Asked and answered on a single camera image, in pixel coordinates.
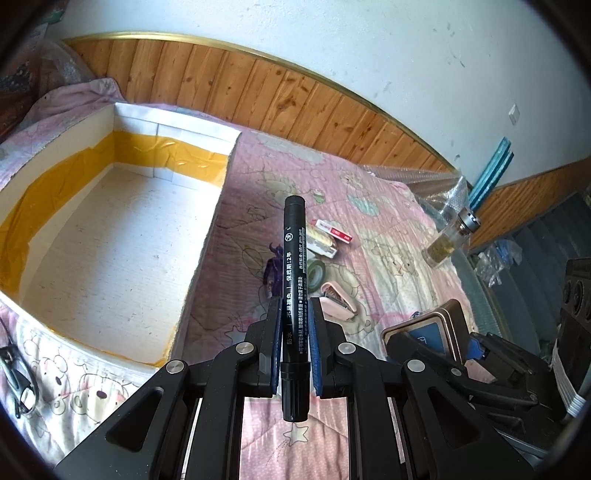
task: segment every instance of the green tape roll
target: green tape roll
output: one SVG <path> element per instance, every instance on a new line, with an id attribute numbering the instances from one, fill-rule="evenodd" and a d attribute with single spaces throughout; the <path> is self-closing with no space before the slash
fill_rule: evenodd
<path id="1" fill-rule="evenodd" d="M 322 285 L 324 281 L 324 275 L 326 274 L 326 267 L 324 262 L 321 260 L 308 260 L 308 291 L 316 291 Z"/>

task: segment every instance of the silver screw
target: silver screw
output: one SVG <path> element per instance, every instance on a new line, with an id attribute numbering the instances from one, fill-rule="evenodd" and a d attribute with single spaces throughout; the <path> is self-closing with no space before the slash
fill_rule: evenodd
<path id="1" fill-rule="evenodd" d="M 420 360 L 409 360 L 407 367 L 411 372 L 419 373 L 425 370 L 425 364 Z"/>
<path id="2" fill-rule="evenodd" d="M 357 350 L 355 345 L 349 342 L 343 342 L 339 345 L 339 352 L 341 352 L 343 355 L 349 355 L 350 353 L 353 353 L 355 350 Z"/>
<path id="3" fill-rule="evenodd" d="M 169 374 L 177 374 L 179 372 L 182 372 L 183 368 L 184 363 L 182 363 L 180 360 L 171 360 L 166 364 L 166 371 Z"/>
<path id="4" fill-rule="evenodd" d="M 241 355 L 246 355 L 247 353 L 252 352 L 255 349 L 255 346 L 250 342 L 241 342 L 236 345 L 236 351 Z"/>

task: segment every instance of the white wall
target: white wall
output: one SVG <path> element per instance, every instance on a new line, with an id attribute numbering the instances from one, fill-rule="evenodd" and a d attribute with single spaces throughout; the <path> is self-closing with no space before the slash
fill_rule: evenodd
<path id="1" fill-rule="evenodd" d="M 591 88 L 522 0 L 71 0 L 50 35 L 131 30 L 225 40 L 318 72 L 472 182 L 504 135 L 515 158 L 502 184 L 591 153 Z"/>

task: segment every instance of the cardboard box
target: cardboard box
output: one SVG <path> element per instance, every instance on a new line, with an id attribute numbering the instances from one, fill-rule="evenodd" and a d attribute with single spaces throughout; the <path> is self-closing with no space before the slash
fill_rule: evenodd
<path id="1" fill-rule="evenodd" d="M 0 191 L 0 300 L 128 368 L 178 358 L 239 131 L 117 103 Z"/>

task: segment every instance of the blue label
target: blue label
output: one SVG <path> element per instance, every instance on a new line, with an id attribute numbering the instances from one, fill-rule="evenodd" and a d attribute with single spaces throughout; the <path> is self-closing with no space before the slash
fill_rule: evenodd
<path id="1" fill-rule="evenodd" d="M 439 326 L 437 323 L 430 323 L 429 325 L 416 328 L 409 331 L 409 334 L 419 342 L 423 342 L 432 350 L 439 353 L 445 353 L 443 339 L 439 333 Z"/>

